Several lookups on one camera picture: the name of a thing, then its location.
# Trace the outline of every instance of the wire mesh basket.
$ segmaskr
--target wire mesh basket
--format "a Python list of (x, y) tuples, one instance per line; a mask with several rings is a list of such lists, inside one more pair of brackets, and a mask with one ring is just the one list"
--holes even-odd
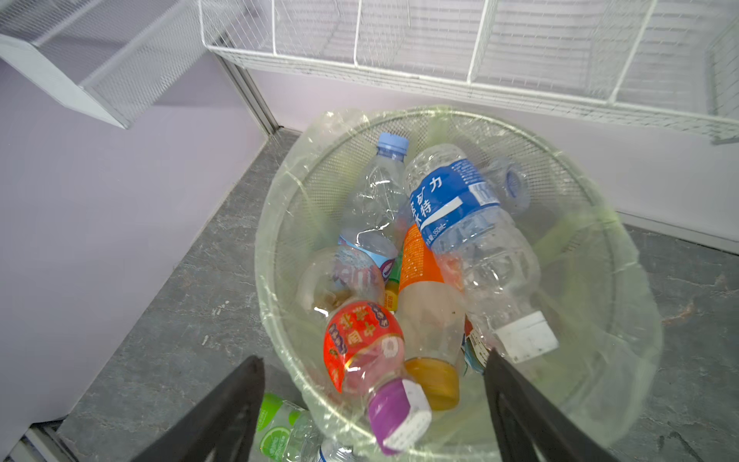
[(203, 43), (242, 67), (739, 137), (739, 1), (199, 2)]
[[(622, 436), (656, 372), (661, 324), (636, 248), (595, 186), (544, 140), (485, 115), (432, 107), (360, 116), (350, 122), (330, 113), (306, 130), (272, 182), (256, 235), (262, 322), (321, 430), (381, 457), (363, 407), (336, 392), (326, 372), (325, 326), (316, 326), (295, 296), (311, 254), (336, 244), (343, 206), (375, 155), (378, 136), (391, 132), (410, 140), (406, 162), (427, 147), (453, 143), (482, 172), (500, 156), (520, 165), (531, 203), (516, 225), (542, 269), (532, 306), (545, 314), (560, 344), (527, 361), (526, 373), (599, 443)], [(403, 460), (499, 457), (489, 411), (480, 406), (486, 402), (482, 376), (468, 371), (460, 396), (454, 410), (435, 413)]]
[(204, 52), (194, 0), (0, 1), (0, 58), (63, 105), (127, 128)]

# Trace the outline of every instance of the white wall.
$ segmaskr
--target white wall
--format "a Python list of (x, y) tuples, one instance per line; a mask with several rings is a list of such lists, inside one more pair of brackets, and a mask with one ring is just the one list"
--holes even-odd
[[(250, 73), (277, 121), (298, 130), (323, 111), (343, 108), (372, 111), (449, 103), (474, 109), (347, 81)], [(739, 241), (739, 143), (712, 146), (706, 137), (666, 129), (477, 109), (536, 132), (568, 153), (600, 185), (616, 210)]]
[(0, 459), (74, 407), (264, 141), (212, 56), (128, 131), (0, 61)]

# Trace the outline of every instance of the orange bottle label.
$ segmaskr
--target orange bottle label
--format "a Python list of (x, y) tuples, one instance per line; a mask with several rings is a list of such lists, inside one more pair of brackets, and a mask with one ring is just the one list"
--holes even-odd
[(324, 363), (339, 393), (354, 357), (389, 336), (402, 339), (403, 331), (395, 316), (380, 305), (354, 302), (336, 312), (324, 336)]
[(403, 270), (401, 271), (401, 289), (414, 282), (444, 282), (434, 253), (423, 241), (417, 226), (411, 226), (403, 243)]

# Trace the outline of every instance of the beverage bottle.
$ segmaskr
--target beverage bottle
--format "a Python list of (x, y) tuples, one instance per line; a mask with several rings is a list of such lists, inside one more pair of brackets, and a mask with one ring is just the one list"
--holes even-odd
[(351, 448), (324, 438), (310, 412), (272, 393), (262, 399), (249, 460), (260, 456), (275, 462), (361, 461)]
[(316, 462), (367, 462), (367, 458), (356, 455), (352, 448), (342, 446), (336, 440), (326, 438), (321, 443)]
[(403, 188), (403, 158), (408, 140), (383, 133), (344, 206), (339, 244), (369, 255), (387, 280), (412, 221)]
[(459, 281), (486, 347), (514, 363), (557, 348), (529, 302), (540, 278), (536, 255), (465, 153), (432, 146), (409, 164), (405, 180), (423, 240), (445, 277)]
[(403, 251), (398, 254), (395, 264), (392, 266), (390, 276), (385, 283), (384, 307), (391, 312), (398, 311), (398, 294), (401, 292), (401, 269), (403, 267)]
[(412, 446), (431, 424), (431, 410), (403, 366), (403, 331), (381, 306), (384, 281), (377, 265), (354, 247), (326, 248), (303, 273), (297, 299), (326, 326), (324, 363), (331, 382), (340, 393), (362, 398), (382, 452)]
[(434, 411), (460, 400), (457, 360), (464, 336), (462, 294), (446, 284), (417, 226), (403, 244), (403, 271), (396, 317), (406, 342), (406, 369), (422, 386)]
[(518, 162), (497, 156), (481, 168), (480, 173), (493, 187), (503, 210), (514, 216), (528, 210), (531, 204), (528, 175)]

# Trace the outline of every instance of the juice bottle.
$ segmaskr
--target juice bottle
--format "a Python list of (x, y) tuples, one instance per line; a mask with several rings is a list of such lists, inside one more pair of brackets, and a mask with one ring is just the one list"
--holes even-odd
[(431, 424), (431, 410), (405, 370), (403, 331), (381, 306), (379, 267), (348, 245), (324, 249), (300, 279), (297, 297), (327, 326), (324, 363), (331, 382), (340, 393), (362, 398), (382, 452), (394, 455), (415, 444)]
[(464, 337), (462, 294), (444, 282), (418, 227), (403, 244), (398, 321), (406, 340), (406, 369), (422, 386), (432, 410), (449, 410), (460, 398), (455, 367)]
[(395, 264), (392, 266), (390, 276), (385, 284), (385, 308), (393, 313), (398, 310), (398, 294), (401, 291), (401, 267), (403, 264), (403, 251), (398, 254)]

